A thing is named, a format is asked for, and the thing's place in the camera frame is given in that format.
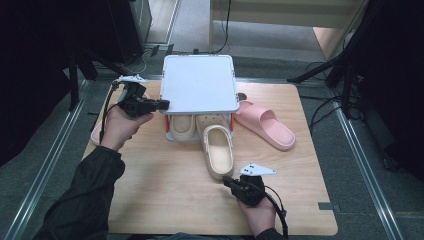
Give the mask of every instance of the slipper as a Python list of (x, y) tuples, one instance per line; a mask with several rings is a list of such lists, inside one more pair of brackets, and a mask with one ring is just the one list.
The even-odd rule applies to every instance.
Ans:
[(194, 115), (170, 115), (169, 133), (177, 141), (193, 138), (196, 131)]
[(196, 128), (200, 135), (209, 174), (222, 180), (234, 172), (233, 144), (228, 122), (222, 114), (196, 115)]
[(239, 103), (240, 108), (234, 116), (237, 122), (279, 150), (287, 150), (294, 145), (294, 134), (278, 121), (274, 111), (249, 101), (240, 101)]
[[(147, 93), (143, 94), (143, 98), (150, 98)], [(93, 131), (91, 131), (90, 140), (93, 144), (100, 144), (100, 131), (102, 130), (102, 121), (99, 121), (94, 127)]]

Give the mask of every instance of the white lid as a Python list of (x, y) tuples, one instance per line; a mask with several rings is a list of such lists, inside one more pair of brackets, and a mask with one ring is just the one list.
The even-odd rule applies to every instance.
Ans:
[(239, 108), (231, 56), (165, 57), (160, 98), (169, 100), (163, 114), (225, 113)]

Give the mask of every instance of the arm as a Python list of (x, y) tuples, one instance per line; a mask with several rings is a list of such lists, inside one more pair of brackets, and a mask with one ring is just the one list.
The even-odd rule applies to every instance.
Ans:
[(78, 165), (70, 188), (47, 211), (34, 239), (106, 239), (114, 184), (125, 171), (117, 150), (152, 118), (110, 110), (102, 143)]
[(247, 206), (237, 199), (237, 203), (247, 218), (249, 228), (256, 240), (285, 239), (275, 229), (275, 209), (272, 203), (264, 198), (254, 206)]

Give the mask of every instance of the pink slipper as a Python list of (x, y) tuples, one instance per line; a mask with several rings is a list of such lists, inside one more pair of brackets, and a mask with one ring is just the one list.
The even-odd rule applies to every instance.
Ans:
[(287, 150), (294, 145), (294, 134), (278, 121), (272, 110), (249, 101), (240, 101), (234, 118), (279, 150)]

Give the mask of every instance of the gray floor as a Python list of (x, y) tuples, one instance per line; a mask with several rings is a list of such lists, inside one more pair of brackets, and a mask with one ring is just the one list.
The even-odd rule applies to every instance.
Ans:
[[(201, 51), (206, 50), (204, 49), (207, 46), (207, 40), (204, 39), (205, 30), (196, 28), (194, 26), (195, 21), (191, 19), (195, 14), (193, 12), (196, 11), (191, 11), (192, 14), (190, 15), (186, 12), (190, 12), (190, 7), (201, 12), (199, 10), (203, 9), (201, 4), (206, 4), (206, 2), (208, 1), (181, 1), (181, 8), (170, 40), (170, 43), (175, 44), (174, 50), (183, 52), (191, 52), (193, 48), (199, 48)], [(232, 29), (230, 28), (230, 34), (235, 33), (231, 31), (236, 31)], [(244, 39), (249, 41), (250, 47), (244, 47), (243, 44), (238, 47), (240, 43), (238, 40), (229, 39), (230, 51), (226, 54), (233, 56), (238, 81), (286, 83), (285, 79), (296, 77), (307, 71), (309, 63), (322, 61), (323, 56), (319, 53), (312, 29), (287, 27), (282, 32), (284, 32), (283, 38), (284, 35), (291, 37), (286, 37), (286, 41), (282, 45), (268, 45), (270, 48), (272, 45), (272, 48), (276, 48), (278, 51), (270, 51), (277, 54), (273, 56), (266, 54), (266, 58), (261, 55), (260, 50), (264, 44), (255, 44), (264, 42), (263, 38), (273, 38), (262, 35), (258, 37), (258, 40), (254, 40), (255, 36), (247, 34)], [(294, 37), (298, 34), (302, 36), (302, 41)], [(160, 75), (164, 57), (163, 52), (154, 57), (145, 55), (144, 59), (147, 65), (142, 75), (146, 77)], [(127, 67), (133, 70), (143, 69), (142, 58), (137, 59)], [(99, 112), (110, 82), (116, 78), (116, 74), (107, 69), (99, 67), (98, 70), (100, 77), (97, 81), (85, 82), (82, 75), (79, 74), (82, 102), (80, 105), (81, 111), (76, 118), (67, 119), (68, 115), (72, 117), (74, 114), (74, 112), (68, 112), (70, 100), (67, 96), (57, 105), (24, 151), (0, 168), (0, 211), (2, 212), (0, 239), (5, 238), (9, 230), (8, 239), (30, 239), (42, 224), (47, 208), (69, 186), (75, 167), (85, 150), (90, 129), (96, 120), (97, 116), (93, 114)], [(322, 80), (317, 79), (310, 79), (297, 85), (297, 87), (301, 95), (305, 116), (309, 122), (315, 110), (323, 103), (323, 99), (331, 97), (332, 93)], [(319, 111), (317, 117), (323, 116), (333, 108), (332, 104), (327, 104)], [(388, 234), (383, 225), (382, 213), (377, 210), (379, 209), (378, 204), (376, 204), (378, 201), (373, 198), (373, 194), (370, 192), (370, 189), (373, 188), (368, 185), (368, 180), (364, 178), (363, 168), (358, 164), (358, 158), (346, 135), (346, 129), (342, 127), (343, 121), (340, 120), (341, 118), (337, 112), (334, 112), (314, 126), (312, 132), (313, 142), (334, 207), (339, 231), (335, 236), (291, 236), (291, 239), (422, 239), (422, 236), (424, 236), (424, 228), (422, 227), (424, 226), (424, 183), (404, 170), (394, 173), (385, 169), (382, 156), (366, 125), (361, 121), (349, 121), (359, 140), (360, 147), (362, 147), (361, 150), (366, 158), (366, 163), (372, 169), (372, 174), (387, 201), (388, 210), (393, 213), (397, 227), (399, 227), (401, 236), (390, 237), (393, 235)], [(65, 136), (66, 141), (59, 145), (62, 150), (61, 153), (48, 158), (53, 155), (49, 151), (57, 143), (55, 141), (56, 136), (64, 122), (70, 122), (71, 131), (69, 135)], [(44, 162), (54, 163), (51, 166), (51, 175), (44, 191), (38, 198), (30, 201), (36, 203), (36, 205), (30, 205), (34, 208), (28, 209), (28, 205), (23, 205), (25, 198), (28, 196), (30, 187)], [(19, 212), (22, 206), (24, 207), (23, 210), (29, 210), (26, 214)], [(23, 216), (23, 221), (20, 223), (23, 228), (15, 231), (15, 228), (11, 229), (10, 227), (18, 225), (14, 223), (16, 216)], [(109, 239), (126, 239), (128, 237), (128, 235), (110, 234)]]

